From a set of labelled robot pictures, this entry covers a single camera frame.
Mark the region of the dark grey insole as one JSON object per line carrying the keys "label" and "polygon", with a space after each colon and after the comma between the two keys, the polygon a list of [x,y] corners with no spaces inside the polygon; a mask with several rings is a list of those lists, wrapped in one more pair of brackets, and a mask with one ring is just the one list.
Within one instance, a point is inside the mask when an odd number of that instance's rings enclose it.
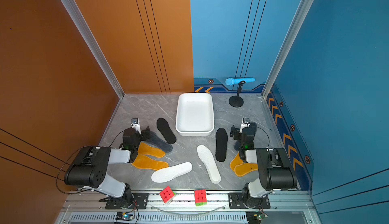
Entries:
{"label": "dark grey insole", "polygon": [[155,132],[150,132],[150,138],[146,140],[146,143],[162,150],[165,153],[170,153],[173,150],[173,146],[158,137]]}
{"label": "dark grey insole", "polygon": [[240,148],[240,142],[239,142],[239,141],[236,141],[236,142],[234,143],[234,149],[235,149],[236,151],[239,151],[239,148]]}

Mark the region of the black insole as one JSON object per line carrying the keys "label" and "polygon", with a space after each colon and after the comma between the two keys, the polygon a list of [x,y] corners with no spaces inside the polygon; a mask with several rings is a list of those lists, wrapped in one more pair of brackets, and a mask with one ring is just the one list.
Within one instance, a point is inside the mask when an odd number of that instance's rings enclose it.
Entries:
{"label": "black insole", "polygon": [[174,135],[173,131],[171,130],[169,123],[164,118],[158,118],[157,119],[157,129],[164,137],[165,141],[172,145],[176,143],[177,139]]}
{"label": "black insole", "polygon": [[224,128],[219,128],[216,132],[216,152],[215,157],[218,162],[224,162],[227,157],[228,134]]}

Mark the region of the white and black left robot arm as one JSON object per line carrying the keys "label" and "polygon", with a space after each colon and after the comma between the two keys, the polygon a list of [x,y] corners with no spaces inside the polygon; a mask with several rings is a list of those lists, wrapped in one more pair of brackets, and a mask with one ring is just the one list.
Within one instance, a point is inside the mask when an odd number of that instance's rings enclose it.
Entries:
{"label": "white and black left robot arm", "polygon": [[106,209],[146,209],[149,195],[133,194],[130,185],[110,176],[107,168],[110,164],[134,163],[138,158],[140,143],[150,136],[149,127],[142,131],[131,127],[124,130],[124,140],[119,149],[95,146],[80,148],[64,175],[64,183],[103,194],[105,198],[99,202],[105,202]]}

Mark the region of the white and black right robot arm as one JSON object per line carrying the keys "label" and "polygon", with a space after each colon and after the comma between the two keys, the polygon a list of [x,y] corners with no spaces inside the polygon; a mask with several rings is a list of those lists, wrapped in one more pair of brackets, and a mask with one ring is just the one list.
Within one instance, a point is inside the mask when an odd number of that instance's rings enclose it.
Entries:
{"label": "white and black right robot arm", "polygon": [[232,127],[230,136],[236,141],[238,151],[230,163],[236,176],[256,171],[258,178],[244,185],[242,193],[233,197],[231,208],[269,209],[268,195],[275,190],[297,188],[298,180],[284,148],[256,148],[255,135],[259,127],[243,118],[241,127]]}

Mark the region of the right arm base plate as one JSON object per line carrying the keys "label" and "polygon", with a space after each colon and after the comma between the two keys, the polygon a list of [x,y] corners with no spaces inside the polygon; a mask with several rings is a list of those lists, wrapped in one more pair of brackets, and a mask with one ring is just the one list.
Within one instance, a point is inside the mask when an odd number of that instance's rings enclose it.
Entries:
{"label": "right arm base plate", "polygon": [[244,197],[242,193],[229,193],[230,209],[270,209],[268,196],[262,198]]}

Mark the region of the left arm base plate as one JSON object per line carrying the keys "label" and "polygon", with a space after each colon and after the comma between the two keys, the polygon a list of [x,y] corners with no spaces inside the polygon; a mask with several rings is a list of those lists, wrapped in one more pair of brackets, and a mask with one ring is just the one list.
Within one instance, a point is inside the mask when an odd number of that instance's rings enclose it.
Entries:
{"label": "left arm base plate", "polygon": [[108,200],[105,206],[107,210],[123,209],[133,210],[135,207],[137,210],[145,210],[149,200],[149,193],[134,193],[132,202],[121,202],[117,199]]}

